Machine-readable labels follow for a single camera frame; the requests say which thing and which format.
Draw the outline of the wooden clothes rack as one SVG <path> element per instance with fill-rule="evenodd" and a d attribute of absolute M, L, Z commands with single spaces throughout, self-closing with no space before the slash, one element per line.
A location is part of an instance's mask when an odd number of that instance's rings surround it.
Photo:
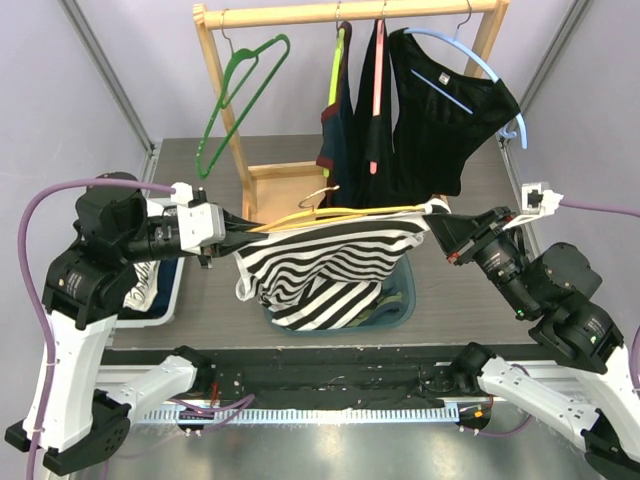
<path fill-rule="evenodd" d="M 242 216 L 248 220 L 266 223 L 300 210 L 298 193 L 309 193 L 325 180 L 321 168 L 312 161 L 289 162 L 251 166 L 247 162 L 237 128 L 242 117 L 236 117 L 228 94 L 225 76 L 242 60 L 259 56 L 241 49 L 231 55 L 226 67 L 219 58 L 213 36 L 215 30 L 264 26 L 302 25 L 330 21 L 359 21 L 386 18 L 409 18 L 462 14 L 480 14 L 482 20 L 476 34 L 472 52 L 479 59 L 467 62 L 465 73 L 480 75 L 480 61 L 486 61 L 493 50 L 509 3 L 504 0 L 399 1 L 388 6 L 385 1 L 334 1 L 247 9 L 209 11 L 205 5 L 193 6 L 193 20 L 198 34 L 209 78 L 221 102 L 220 114 L 226 131 L 223 144 L 231 148 L 242 184 Z"/>

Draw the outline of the blue plastic tub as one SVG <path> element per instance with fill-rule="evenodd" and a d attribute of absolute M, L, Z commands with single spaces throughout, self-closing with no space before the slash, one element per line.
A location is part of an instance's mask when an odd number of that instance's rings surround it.
<path fill-rule="evenodd" d="M 312 330 L 312 331 L 289 330 L 287 328 L 276 325 L 272 320 L 272 313 L 268 309 L 264 308 L 263 313 L 264 313 L 266 322 L 275 331 L 287 334 L 289 336 L 294 336 L 294 337 L 328 337 L 328 336 L 337 336 L 338 334 L 342 334 L 342 333 L 355 334 L 356 332 L 389 330 L 389 329 L 397 328 L 403 323 L 405 323 L 412 316 L 416 307 L 415 281 L 414 281 L 411 265 L 409 262 L 409 258 L 407 255 L 404 255 L 397 262 L 393 273 L 382 283 L 382 291 L 379 296 L 381 295 L 386 296 L 386 295 L 395 294 L 398 292 L 401 292 L 403 295 L 403 303 L 404 303 L 403 315 L 397 323 L 387 327 L 349 328 L 348 326 L 346 326 L 345 328 L 330 329 L 330 330 Z"/>

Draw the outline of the neon yellow hanger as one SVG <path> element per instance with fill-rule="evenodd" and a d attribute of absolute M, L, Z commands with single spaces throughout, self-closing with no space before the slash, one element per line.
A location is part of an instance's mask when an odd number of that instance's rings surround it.
<path fill-rule="evenodd" d="M 342 133 L 339 118 L 339 91 L 340 91 L 340 71 L 342 57 L 345 50 L 345 29 L 340 27 L 337 31 L 336 48 L 334 51 L 332 71 L 329 83 L 328 106 L 323 111 L 321 120 L 323 126 L 323 146 L 318 163 L 323 166 L 323 175 L 327 184 L 333 186 L 334 167 L 337 157 L 342 149 Z"/>

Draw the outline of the pink hanger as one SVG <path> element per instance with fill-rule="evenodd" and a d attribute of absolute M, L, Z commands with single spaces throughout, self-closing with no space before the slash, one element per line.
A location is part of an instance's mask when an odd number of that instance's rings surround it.
<path fill-rule="evenodd" d="M 384 77 L 384 31 L 385 22 L 379 19 L 376 23 L 376 43 L 374 55 L 374 75 L 372 93 L 372 117 L 369 125 L 369 173 L 375 175 L 380 161 L 380 136 L 382 130 L 381 104 Z"/>

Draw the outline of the navy folded garment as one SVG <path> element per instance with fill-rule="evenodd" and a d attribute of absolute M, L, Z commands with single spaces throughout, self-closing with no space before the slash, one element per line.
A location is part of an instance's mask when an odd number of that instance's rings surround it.
<path fill-rule="evenodd" d="M 160 262 L 156 289 L 156 296 L 147 311 L 147 316 L 152 319 L 165 316 L 170 310 L 171 295 L 174 290 L 176 271 L 179 261 L 163 260 Z"/>

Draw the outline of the green tank top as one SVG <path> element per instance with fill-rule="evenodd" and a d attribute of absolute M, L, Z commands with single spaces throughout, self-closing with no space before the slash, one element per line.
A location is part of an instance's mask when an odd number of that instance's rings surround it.
<path fill-rule="evenodd" d="M 403 315 L 403 295 L 401 292 L 379 296 L 371 305 L 362 310 L 350 322 L 349 328 L 387 327 L 397 323 Z"/>

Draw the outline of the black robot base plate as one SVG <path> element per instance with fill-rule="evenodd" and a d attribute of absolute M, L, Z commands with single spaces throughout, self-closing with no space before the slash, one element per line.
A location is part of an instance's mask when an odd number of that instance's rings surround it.
<path fill-rule="evenodd" d="M 441 407 L 447 396 L 480 393 L 486 346 L 310 347 L 201 350 L 205 371 L 180 399 L 247 395 L 256 409 L 400 410 Z"/>

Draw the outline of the black tank top on pink hanger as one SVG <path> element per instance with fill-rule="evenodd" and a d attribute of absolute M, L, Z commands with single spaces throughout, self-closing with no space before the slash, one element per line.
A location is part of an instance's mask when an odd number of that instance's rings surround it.
<path fill-rule="evenodd" d="M 354 205 L 390 207 L 398 203 L 393 176 L 391 59 L 383 20 L 376 20 L 364 56 L 353 118 L 351 160 Z"/>

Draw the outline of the light blue hanger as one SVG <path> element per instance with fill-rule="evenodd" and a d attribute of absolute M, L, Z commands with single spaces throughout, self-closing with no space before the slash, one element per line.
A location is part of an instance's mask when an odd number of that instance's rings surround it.
<path fill-rule="evenodd" d="M 478 67 L 481 72 L 488 77 L 489 80 L 491 80 L 493 83 L 497 83 L 501 80 L 501 77 L 488 64 L 487 60 L 480 53 L 478 53 L 478 50 L 488 50 L 488 53 L 491 53 L 493 43 L 495 42 L 495 38 L 499 33 L 507 8 L 507 1 L 497 1 L 492 9 L 483 13 L 482 20 L 476 33 L 472 48 L 469 48 L 459 40 L 459 31 L 462 25 L 468 22 L 471 18 L 471 4 L 468 5 L 467 19 L 456 26 L 456 30 L 453 36 L 444 34 L 434 29 L 418 27 L 407 28 L 404 30 L 404 34 L 427 36 L 446 43 L 447 45 L 463 53 L 472 64 Z M 509 129 L 510 121 L 508 121 L 498 130 L 497 134 L 504 140 L 512 140 L 518 138 L 520 140 L 521 147 L 524 150 L 527 150 L 529 146 L 529 138 L 523 113 L 518 113 L 514 117 L 514 121 L 517 125 L 516 130 Z"/>

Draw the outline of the striped tank top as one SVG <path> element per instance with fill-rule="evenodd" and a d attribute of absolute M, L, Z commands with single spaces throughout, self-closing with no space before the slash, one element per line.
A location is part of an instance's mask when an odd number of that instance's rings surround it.
<path fill-rule="evenodd" d="M 256 300 L 273 325 L 292 332 L 353 327 L 381 299 L 399 261 L 419 247 L 435 198 L 415 210 L 270 233 L 234 254 L 239 300 Z"/>

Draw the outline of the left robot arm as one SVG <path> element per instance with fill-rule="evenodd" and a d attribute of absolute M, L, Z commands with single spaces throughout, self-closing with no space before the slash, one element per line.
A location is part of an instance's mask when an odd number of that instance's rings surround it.
<path fill-rule="evenodd" d="M 130 427 L 162 403 L 183 394 L 200 399 L 212 389 L 212 361 L 187 346 L 132 382 L 97 387 L 106 343 L 138 281 L 136 265 L 195 257 L 210 267 L 261 238 L 256 223 L 185 183 L 144 183 L 114 172 L 75 187 L 75 240 L 50 264 L 43 291 L 30 295 L 44 336 L 34 401 L 5 433 L 30 467 L 61 477 L 109 460 Z"/>

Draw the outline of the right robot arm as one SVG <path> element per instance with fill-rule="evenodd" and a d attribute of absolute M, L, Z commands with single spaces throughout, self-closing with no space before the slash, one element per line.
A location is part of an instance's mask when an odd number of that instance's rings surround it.
<path fill-rule="evenodd" d="M 530 337 L 581 384 L 579 403 L 524 374 L 491 349 L 465 346 L 449 368 L 465 395 L 501 397 L 569 440 L 606 479 L 639 476 L 639 395 L 630 354 L 613 318 L 591 298 L 602 283 L 572 244 L 558 242 L 535 259 L 517 243 L 519 216 L 506 207 L 477 216 L 445 209 L 425 221 L 447 260 L 476 264 L 513 309 L 530 321 Z"/>

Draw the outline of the navy maroon-trim tank top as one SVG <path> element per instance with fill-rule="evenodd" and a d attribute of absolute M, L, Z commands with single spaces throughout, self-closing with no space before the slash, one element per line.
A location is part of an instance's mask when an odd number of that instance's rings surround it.
<path fill-rule="evenodd" d="M 327 187 L 321 207 L 354 207 L 356 195 L 356 135 L 349 84 L 349 50 L 352 25 L 341 22 L 329 82 L 328 105 L 321 113 L 323 143 L 316 165 L 323 169 Z"/>

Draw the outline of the white laundry basket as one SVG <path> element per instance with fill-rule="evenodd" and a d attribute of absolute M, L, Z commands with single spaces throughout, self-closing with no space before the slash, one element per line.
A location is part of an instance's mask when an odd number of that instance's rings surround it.
<path fill-rule="evenodd" d="M 134 265 L 136 285 L 127 293 L 116 329 L 142 329 L 174 318 L 184 260 L 145 261 Z"/>

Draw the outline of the white printed shirt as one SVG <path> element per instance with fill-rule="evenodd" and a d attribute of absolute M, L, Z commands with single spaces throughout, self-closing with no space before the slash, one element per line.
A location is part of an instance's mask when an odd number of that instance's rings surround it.
<path fill-rule="evenodd" d="M 134 265 L 137 283 L 124 298 L 125 308 L 139 312 L 146 312 L 151 308 L 158 293 L 159 267 L 159 261 L 140 262 Z"/>

